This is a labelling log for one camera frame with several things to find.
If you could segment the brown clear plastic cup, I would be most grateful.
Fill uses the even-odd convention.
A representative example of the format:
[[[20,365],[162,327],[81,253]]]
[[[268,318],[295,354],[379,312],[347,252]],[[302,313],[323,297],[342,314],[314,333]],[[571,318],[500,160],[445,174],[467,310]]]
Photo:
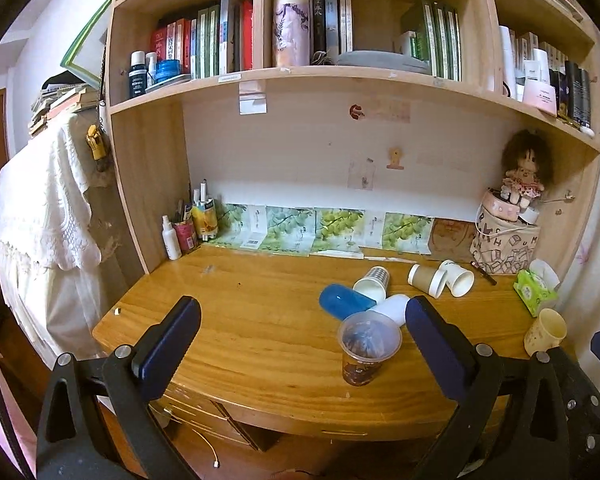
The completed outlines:
[[[401,327],[387,315],[367,310],[348,316],[337,332],[342,377],[351,386],[368,385],[402,346]]]

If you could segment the white paper cup right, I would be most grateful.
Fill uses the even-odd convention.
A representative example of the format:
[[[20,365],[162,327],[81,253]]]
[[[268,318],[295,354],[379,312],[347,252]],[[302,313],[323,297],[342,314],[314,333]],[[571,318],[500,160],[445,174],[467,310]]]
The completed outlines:
[[[452,260],[442,261],[439,269],[446,272],[445,286],[455,298],[467,295],[475,284],[474,272],[464,269]]]

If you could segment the plain white paper cup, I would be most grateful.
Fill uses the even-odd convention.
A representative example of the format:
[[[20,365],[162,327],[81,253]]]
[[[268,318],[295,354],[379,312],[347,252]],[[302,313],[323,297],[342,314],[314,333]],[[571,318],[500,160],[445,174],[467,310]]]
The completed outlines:
[[[372,307],[372,311],[385,315],[391,318],[397,326],[405,324],[405,311],[410,297],[403,294],[395,294],[387,297],[385,300],[378,302]]]

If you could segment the blue plastic cup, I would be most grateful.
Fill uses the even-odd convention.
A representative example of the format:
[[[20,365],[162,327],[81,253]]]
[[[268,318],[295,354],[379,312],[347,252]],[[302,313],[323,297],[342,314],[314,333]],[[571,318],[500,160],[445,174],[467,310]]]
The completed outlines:
[[[340,321],[355,313],[370,310],[377,304],[372,298],[341,284],[326,286],[318,297],[318,303],[323,310]]]

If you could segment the brown paper bag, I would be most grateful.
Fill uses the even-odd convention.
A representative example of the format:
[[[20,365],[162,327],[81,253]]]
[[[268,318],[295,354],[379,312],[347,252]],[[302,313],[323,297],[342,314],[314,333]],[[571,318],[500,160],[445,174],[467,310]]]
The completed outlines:
[[[428,248],[429,260],[452,260],[456,263],[468,263],[471,260],[470,245],[476,235],[475,225],[471,222],[434,219]]]

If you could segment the white spray bottle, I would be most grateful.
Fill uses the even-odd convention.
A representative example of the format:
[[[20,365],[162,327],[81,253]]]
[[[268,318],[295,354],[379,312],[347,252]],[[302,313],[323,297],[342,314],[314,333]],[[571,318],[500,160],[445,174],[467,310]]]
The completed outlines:
[[[166,254],[171,261],[178,260],[182,256],[180,243],[178,242],[178,234],[168,216],[162,217],[162,239]]]

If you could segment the brown haired doll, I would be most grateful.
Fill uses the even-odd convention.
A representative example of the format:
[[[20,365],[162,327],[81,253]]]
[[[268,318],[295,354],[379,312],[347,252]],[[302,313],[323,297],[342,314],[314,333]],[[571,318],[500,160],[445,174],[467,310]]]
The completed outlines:
[[[554,177],[553,156],[547,143],[522,130],[507,142],[501,157],[504,177],[501,199],[526,210],[541,197]]]

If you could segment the red pen holder can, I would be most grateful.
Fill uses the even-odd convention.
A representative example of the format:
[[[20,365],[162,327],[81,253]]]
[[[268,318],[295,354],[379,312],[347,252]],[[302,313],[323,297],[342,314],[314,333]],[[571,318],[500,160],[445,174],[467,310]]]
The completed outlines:
[[[187,255],[197,248],[197,232],[192,220],[175,223],[174,230],[183,255]]]

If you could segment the pink cosmetic box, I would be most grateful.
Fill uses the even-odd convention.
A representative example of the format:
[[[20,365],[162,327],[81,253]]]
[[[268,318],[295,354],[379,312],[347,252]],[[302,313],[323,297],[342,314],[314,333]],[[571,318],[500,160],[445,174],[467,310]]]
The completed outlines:
[[[556,117],[556,93],[551,84],[536,79],[526,79],[524,83],[524,93],[522,94],[522,102],[529,106],[533,106],[542,113]]]

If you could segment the wooden bookshelf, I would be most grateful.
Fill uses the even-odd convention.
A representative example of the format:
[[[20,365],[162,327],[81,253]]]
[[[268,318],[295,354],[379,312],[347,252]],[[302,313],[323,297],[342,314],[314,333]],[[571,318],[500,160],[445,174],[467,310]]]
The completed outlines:
[[[107,106],[122,204],[145,272],[166,260],[160,219],[201,180],[229,203],[405,212],[470,221],[501,179],[509,137],[529,129],[554,157],[536,255],[565,275],[600,174],[600,136],[506,96],[498,29],[532,32],[600,79],[600,40],[580,6],[441,0],[460,14],[462,76],[375,67],[278,67],[274,0],[251,0],[250,70],[131,96],[135,51],[164,18],[219,0],[114,0]],[[390,48],[418,0],[352,0],[354,43]]]

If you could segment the yellow toy figure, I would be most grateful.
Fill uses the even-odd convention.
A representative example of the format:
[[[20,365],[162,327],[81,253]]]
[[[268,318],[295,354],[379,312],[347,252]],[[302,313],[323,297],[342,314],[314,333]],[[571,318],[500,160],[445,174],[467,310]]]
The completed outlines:
[[[107,157],[108,152],[105,138],[96,125],[90,125],[87,128],[85,139],[88,147],[92,152],[92,156],[95,162],[99,162],[100,160],[105,159]]]

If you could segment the grey flat pouch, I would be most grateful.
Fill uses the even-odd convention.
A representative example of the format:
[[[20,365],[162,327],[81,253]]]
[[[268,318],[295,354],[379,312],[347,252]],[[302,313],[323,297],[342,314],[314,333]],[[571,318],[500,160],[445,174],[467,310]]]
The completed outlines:
[[[430,75],[428,62],[413,58],[411,55],[400,53],[355,50],[340,54],[335,62],[337,66],[373,67],[385,70],[402,70],[415,74]]]

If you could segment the blue cream jar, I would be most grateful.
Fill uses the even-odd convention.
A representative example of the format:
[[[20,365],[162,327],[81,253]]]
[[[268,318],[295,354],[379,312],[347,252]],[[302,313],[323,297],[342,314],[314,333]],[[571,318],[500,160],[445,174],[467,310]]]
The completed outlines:
[[[179,60],[161,60],[157,62],[155,71],[156,84],[180,75],[181,63]]]

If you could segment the red book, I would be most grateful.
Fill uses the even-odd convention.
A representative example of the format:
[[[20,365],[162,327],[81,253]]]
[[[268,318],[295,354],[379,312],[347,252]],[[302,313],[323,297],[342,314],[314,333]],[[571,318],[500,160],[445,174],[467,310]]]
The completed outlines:
[[[242,3],[242,62],[241,70],[253,68],[253,7],[249,0]]]

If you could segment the patterned drawstring bag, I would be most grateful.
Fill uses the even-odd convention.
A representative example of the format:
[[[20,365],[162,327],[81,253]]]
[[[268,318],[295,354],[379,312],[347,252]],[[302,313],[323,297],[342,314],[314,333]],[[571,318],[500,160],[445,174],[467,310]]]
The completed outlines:
[[[539,226],[502,220],[481,206],[475,228],[470,254],[486,273],[514,275],[528,268],[540,237]]]

